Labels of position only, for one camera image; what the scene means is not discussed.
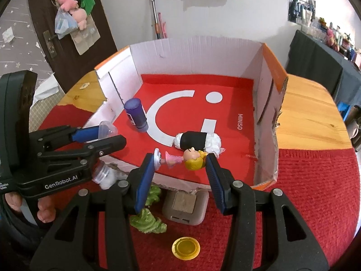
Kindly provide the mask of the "red knitted cloth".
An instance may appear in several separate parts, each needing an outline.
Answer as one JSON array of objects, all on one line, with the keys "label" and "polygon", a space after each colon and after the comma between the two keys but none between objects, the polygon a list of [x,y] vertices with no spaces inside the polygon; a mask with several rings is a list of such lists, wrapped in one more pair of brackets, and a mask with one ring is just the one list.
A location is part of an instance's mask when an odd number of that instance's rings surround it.
[{"label": "red knitted cloth", "polygon": [[[100,270],[99,215],[105,218],[108,270],[138,270],[130,216],[144,205],[155,172],[154,155],[126,180],[102,192],[79,191],[54,222],[36,251],[31,270]],[[284,192],[263,192],[237,180],[214,154],[206,172],[218,209],[231,216],[222,270],[253,270],[256,215],[262,214],[261,270],[328,270],[322,248]]]}]

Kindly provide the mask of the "wall mirror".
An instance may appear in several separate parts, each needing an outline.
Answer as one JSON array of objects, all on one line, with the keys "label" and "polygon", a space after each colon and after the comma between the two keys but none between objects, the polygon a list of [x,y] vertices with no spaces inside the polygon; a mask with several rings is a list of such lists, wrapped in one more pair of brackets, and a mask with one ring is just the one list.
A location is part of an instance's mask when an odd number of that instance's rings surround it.
[{"label": "wall mirror", "polygon": [[316,15],[316,0],[288,0],[288,21],[310,27]]}]

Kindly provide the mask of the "green plush broccoli far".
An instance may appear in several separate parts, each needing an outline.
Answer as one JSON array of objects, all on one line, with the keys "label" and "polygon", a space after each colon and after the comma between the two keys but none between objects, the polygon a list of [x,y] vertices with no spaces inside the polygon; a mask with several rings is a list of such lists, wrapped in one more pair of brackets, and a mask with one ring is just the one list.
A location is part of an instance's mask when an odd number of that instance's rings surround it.
[{"label": "green plush broccoli far", "polygon": [[153,203],[158,203],[158,201],[160,201],[161,194],[162,194],[161,188],[159,188],[156,185],[151,185],[148,192],[148,196],[146,198],[145,206],[150,207],[153,205]]}]

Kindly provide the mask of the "brown paper bag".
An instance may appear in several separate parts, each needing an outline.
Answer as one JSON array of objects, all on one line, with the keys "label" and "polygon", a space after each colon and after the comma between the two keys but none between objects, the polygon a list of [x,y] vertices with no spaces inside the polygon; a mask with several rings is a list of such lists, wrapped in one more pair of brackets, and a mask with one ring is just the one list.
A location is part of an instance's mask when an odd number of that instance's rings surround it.
[{"label": "brown paper bag", "polygon": [[95,25],[92,15],[87,17],[86,29],[82,31],[77,29],[70,33],[70,36],[80,56],[87,52],[100,38],[100,33]]}]

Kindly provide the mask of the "pink stick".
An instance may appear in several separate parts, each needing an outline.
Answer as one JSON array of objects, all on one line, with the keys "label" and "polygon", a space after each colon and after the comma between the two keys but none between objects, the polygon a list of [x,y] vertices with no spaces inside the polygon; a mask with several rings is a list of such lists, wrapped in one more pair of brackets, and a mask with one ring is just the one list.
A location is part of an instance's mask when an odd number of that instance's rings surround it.
[{"label": "pink stick", "polygon": [[160,25],[162,38],[167,39],[168,35],[167,35],[167,31],[166,31],[166,23],[163,22],[162,14],[160,12],[158,12],[158,20],[159,20],[159,25]]}]

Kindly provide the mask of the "small blonde doll figure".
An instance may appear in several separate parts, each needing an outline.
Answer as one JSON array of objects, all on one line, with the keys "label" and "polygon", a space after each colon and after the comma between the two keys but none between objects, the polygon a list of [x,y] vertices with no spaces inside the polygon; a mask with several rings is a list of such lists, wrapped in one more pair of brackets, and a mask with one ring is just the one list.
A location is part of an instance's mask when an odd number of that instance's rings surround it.
[{"label": "small blonde doll figure", "polygon": [[175,165],[184,164],[189,171],[197,171],[205,167],[206,157],[207,152],[195,150],[194,147],[185,150],[183,155],[171,155],[167,151],[162,155],[160,150],[156,148],[154,150],[154,168],[158,170],[162,165],[172,168]]}]

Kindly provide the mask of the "green plush broccoli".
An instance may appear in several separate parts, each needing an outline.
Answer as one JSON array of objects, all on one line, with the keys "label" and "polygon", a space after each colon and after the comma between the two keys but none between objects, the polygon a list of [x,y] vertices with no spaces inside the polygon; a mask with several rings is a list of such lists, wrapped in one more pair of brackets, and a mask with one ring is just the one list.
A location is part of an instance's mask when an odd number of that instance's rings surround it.
[{"label": "green plush broccoli", "polygon": [[149,209],[143,208],[138,215],[129,218],[130,225],[144,234],[162,234],[167,231],[167,224],[154,217]]},{"label": "green plush broccoli", "polygon": [[161,188],[159,188],[156,185],[151,185],[148,192],[148,196],[146,198],[145,206],[150,207],[153,205],[153,203],[158,203],[158,201],[160,201],[161,194],[162,194]]}]

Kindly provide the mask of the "white fluffy star clip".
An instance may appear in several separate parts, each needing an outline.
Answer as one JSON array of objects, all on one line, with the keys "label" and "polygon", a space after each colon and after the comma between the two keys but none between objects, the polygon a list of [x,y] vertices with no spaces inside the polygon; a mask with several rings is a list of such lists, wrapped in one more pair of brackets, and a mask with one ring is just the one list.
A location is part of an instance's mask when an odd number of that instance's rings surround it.
[{"label": "white fluffy star clip", "polygon": [[102,190],[107,190],[119,180],[126,180],[128,175],[121,171],[115,164],[100,162],[94,171],[93,181]]}]

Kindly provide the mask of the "clear plastic bag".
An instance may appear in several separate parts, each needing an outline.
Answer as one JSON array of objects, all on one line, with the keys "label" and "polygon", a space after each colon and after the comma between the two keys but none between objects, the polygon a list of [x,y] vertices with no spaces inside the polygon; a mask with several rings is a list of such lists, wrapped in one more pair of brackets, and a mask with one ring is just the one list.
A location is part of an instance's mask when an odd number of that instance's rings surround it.
[{"label": "clear plastic bag", "polygon": [[64,38],[67,34],[72,33],[78,28],[76,20],[69,14],[58,9],[58,12],[54,21],[54,32],[58,39]]}]

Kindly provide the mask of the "purple bottle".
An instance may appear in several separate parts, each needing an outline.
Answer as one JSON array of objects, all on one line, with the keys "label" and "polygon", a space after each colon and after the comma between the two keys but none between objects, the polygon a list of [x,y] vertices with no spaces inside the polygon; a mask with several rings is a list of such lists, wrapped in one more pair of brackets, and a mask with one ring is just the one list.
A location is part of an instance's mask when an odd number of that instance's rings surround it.
[{"label": "purple bottle", "polygon": [[124,104],[125,112],[131,121],[131,124],[135,126],[137,131],[146,132],[149,128],[147,117],[139,98],[131,98]]}]

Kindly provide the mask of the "grey square power bank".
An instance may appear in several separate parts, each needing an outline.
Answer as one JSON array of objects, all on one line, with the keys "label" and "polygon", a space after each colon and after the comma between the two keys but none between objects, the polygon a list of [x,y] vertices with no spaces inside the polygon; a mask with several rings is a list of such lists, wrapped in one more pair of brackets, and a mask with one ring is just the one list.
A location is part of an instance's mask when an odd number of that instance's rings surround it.
[{"label": "grey square power bank", "polygon": [[204,221],[209,192],[198,190],[195,193],[168,191],[162,214],[170,221],[197,226]]}]

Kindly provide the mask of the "small beige sticker tag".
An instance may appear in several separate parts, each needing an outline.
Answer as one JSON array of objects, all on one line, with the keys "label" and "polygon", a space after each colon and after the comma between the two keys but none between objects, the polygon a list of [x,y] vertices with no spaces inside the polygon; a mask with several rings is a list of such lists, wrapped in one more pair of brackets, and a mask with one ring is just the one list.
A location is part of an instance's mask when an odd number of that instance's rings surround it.
[{"label": "small beige sticker tag", "polygon": [[81,90],[86,89],[89,85],[90,85],[89,82],[83,83],[83,84],[80,86],[80,89],[81,89]]}]

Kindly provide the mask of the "black white sushi plush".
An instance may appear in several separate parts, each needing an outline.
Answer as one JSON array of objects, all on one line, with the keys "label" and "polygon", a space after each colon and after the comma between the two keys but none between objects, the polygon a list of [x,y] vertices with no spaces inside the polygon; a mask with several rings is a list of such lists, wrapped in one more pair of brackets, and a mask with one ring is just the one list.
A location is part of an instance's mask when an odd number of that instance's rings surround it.
[{"label": "black white sushi plush", "polygon": [[191,149],[202,150],[214,154],[217,158],[225,151],[222,140],[216,133],[200,131],[186,131],[178,133],[173,139],[173,146],[180,150]]}]

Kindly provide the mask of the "green plush toy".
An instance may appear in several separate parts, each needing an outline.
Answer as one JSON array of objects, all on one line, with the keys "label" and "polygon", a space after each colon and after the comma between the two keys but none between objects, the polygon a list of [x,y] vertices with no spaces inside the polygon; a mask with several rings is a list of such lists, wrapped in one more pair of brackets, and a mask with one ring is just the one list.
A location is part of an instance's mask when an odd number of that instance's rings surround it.
[{"label": "green plush toy", "polygon": [[80,1],[81,1],[80,8],[84,9],[87,15],[90,15],[92,9],[95,6],[95,0],[80,0]]}]

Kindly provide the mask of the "orange white cardboard box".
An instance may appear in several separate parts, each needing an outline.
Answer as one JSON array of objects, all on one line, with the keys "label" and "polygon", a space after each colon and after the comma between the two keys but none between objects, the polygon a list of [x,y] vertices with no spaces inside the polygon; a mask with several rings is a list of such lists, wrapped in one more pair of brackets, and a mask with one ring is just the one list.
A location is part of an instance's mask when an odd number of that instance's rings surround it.
[{"label": "orange white cardboard box", "polygon": [[[159,148],[178,155],[178,133],[216,133],[218,161],[257,190],[278,178],[277,120],[288,75],[271,49],[245,39],[192,37],[137,43],[95,68],[105,103],[87,121],[110,121],[127,146],[105,157],[129,172]],[[139,98],[148,130],[131,124],[124,104]]]}]

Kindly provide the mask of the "green plush broccoli near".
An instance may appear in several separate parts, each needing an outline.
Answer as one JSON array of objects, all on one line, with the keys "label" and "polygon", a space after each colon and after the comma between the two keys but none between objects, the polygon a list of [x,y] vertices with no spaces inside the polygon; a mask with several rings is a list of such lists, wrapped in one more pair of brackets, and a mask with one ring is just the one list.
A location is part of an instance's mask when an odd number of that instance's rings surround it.
[{"label": "green plush broccoli near", "polygon": [[154,217],[149,209],[143,208],[138,215],[129,218],[130,225],[144,234],[162,234],[167,231],[167,224]]}]

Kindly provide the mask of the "pink plush toy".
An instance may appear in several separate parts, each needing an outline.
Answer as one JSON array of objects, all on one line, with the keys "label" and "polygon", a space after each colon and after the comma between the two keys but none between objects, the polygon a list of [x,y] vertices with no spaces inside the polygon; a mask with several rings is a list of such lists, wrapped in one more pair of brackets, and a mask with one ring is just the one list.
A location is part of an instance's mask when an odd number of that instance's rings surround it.
[{"label": "pink plush toy", "polygon": [[60,5],[60,10],[70,14],[77,22],[80,31],[87,27],[87,14],[86,11],[78,5],[76,0],[57,0]]}]

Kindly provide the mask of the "dark brown door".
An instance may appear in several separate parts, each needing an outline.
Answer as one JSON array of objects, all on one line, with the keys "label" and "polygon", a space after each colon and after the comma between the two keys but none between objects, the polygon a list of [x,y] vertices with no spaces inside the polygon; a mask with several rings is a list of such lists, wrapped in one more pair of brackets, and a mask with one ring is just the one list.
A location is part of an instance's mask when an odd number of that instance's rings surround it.
[{"label": "dark brown door", "polygon": [[117,51],[101,0],[94,1],[86,28],[76,28],[60,39],[56,34],[56,15],[60,14],[58,1],[28,0],[45,59],[64,92]]}]

